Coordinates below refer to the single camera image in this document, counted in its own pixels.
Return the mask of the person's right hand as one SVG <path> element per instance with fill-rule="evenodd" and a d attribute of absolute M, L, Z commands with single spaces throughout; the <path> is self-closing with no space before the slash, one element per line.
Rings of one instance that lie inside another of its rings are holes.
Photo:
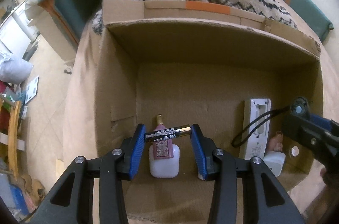
<path fill-rule="evenodd" d="M 339 177 L 338 174 L 329 174 L 326 170 L 326 168 L 322 168 L 320 175 L 322 177 L 322 180 L 324 183 L 331 187 L 338 189 L 339 188 Z"/>

